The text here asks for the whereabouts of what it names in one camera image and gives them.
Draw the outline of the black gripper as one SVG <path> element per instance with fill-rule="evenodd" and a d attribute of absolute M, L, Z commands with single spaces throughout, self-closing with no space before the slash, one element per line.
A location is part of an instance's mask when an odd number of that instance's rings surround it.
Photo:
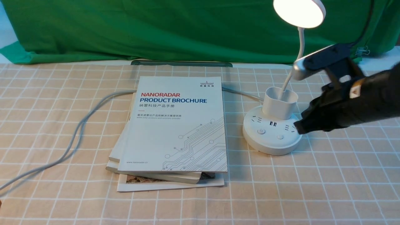
<path fill-rule="evenodd" d="M 391 69 L 342 84 L 329 85 L 294 123 L 299 134 L 330 132 L 349 126 L 399 117 L 399 63 Z"/>

